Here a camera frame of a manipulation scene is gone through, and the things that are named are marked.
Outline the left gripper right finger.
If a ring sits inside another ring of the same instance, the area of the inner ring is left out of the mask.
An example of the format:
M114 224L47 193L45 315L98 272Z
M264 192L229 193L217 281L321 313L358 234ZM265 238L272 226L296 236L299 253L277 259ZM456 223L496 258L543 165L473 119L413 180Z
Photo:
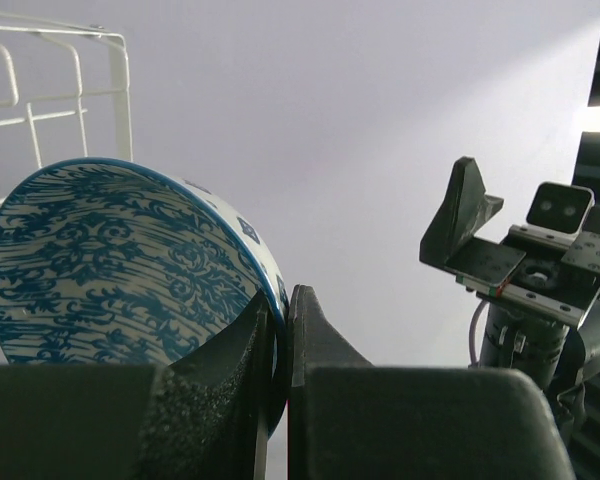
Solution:
M549 405L516 370L380 367L291 297L292 479L571 479Z

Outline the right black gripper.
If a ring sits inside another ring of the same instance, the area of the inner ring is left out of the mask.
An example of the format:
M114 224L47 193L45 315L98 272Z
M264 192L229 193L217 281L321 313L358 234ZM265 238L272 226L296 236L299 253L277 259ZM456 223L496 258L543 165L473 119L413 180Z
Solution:
M585 383L600 373L600 206L572 237L515 226L476 236L504 206L475 159L453 164L419 261L450 273L480 303L469 327L473 367L517 369L546 395L563 435L586 419Z

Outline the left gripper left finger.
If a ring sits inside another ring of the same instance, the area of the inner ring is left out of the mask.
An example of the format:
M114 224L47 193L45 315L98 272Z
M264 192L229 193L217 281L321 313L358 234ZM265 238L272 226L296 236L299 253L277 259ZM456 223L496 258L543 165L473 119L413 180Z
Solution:
M273 315L174 365L0 366L0 479L261 479Z

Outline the light blue patterned bowl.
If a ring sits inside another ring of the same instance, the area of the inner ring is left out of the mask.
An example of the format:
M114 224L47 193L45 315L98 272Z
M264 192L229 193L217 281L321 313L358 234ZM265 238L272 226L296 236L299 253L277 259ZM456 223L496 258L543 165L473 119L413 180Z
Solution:
M192 181L80 158L0 204L0 349L12 364L171 365L263 293L276 346L268 426L286 403L289 300L263 237Z

